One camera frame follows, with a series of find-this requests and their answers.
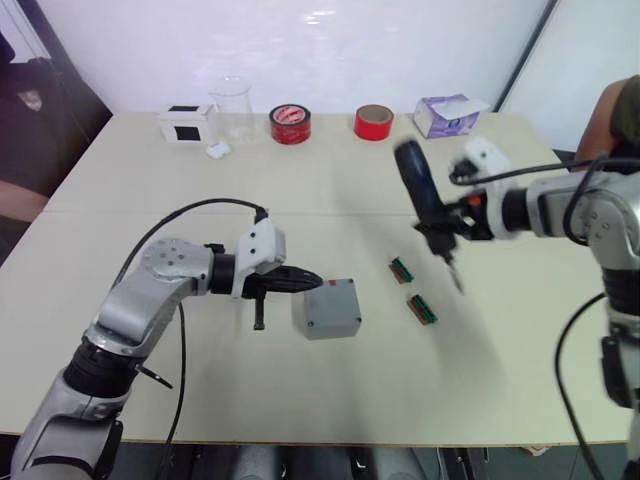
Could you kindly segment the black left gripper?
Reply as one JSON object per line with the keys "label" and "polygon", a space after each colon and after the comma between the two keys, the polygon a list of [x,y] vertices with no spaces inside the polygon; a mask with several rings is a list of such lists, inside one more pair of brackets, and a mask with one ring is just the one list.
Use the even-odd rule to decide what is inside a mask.
{"label": "black left gripper", "polygon": [[244,282],[242,298],[254,301],[254,331],[265,329],[264,302],[270,292],[301,293],[322,285],[320,277],[296,266],[282,266],[269,273],[249,275]]}

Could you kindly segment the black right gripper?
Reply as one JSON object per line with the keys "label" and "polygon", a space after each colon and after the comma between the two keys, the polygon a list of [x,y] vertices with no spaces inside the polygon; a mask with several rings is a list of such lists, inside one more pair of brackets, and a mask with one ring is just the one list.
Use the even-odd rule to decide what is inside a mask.
{"label": "black right gripper", "polygon": [[461,199],[442,203],[440,213],[459,212],[461,220],[431,219],[419,220],[413,228],[426,239],[463,236],[469,241],[490,241],[494,239],[487,217],[488,198],[485,192],[471,192]]}

